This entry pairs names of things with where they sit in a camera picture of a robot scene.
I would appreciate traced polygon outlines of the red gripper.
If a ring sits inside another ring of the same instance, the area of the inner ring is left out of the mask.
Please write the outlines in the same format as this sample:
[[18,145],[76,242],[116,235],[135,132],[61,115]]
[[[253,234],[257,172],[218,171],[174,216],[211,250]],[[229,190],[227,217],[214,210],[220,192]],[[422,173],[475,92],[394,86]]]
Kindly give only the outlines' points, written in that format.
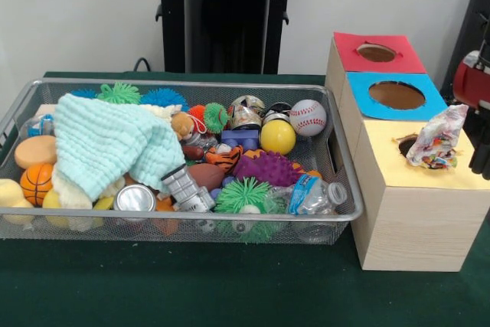
[[[481,101],[489,102],[489,73],[461,62],[456,70],[452,90],[454,98],[457,101],[474,108],[470,109],[468,114],[468,137],[474,148],[469,167],[474,174],[480,175],[482,173],[483,178],[488,181],[489,111],[482,111],[482,117],[485,119],[485,131],[482,137],[484,121],[476,110],[479,108]],[[478,149],[481,137],[483,152],[482,169],[478,163]]]

